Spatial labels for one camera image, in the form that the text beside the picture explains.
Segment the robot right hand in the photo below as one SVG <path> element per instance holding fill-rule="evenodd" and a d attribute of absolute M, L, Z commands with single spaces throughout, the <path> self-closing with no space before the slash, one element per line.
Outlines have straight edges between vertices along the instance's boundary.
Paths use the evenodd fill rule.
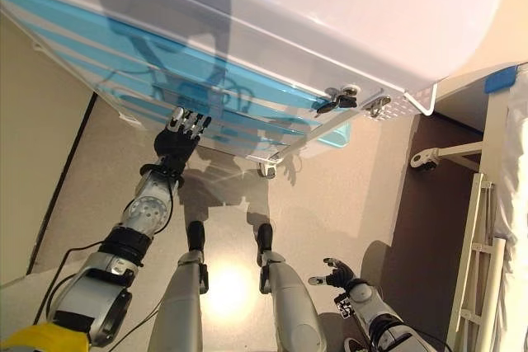
<path fill-rule="evenodd" d="M 329 285 L 334 288 L 346 289 L 347 285 L 355 278 L 353 270 L 341 260 L 327 257 L 323 262 L 332 269 L 329 275 L 312 276 L 308 283 L 313 286 Z"/>

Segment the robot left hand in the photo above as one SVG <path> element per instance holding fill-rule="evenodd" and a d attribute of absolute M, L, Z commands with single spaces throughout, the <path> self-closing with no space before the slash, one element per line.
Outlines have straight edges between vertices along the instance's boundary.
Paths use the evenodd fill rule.
<path fill-rule="evenodd" d="M 210 116 L 177 106 L 156 136 L 154 151 L 160 158 L 169 157 L 186 164 L 210 123 Z"/>

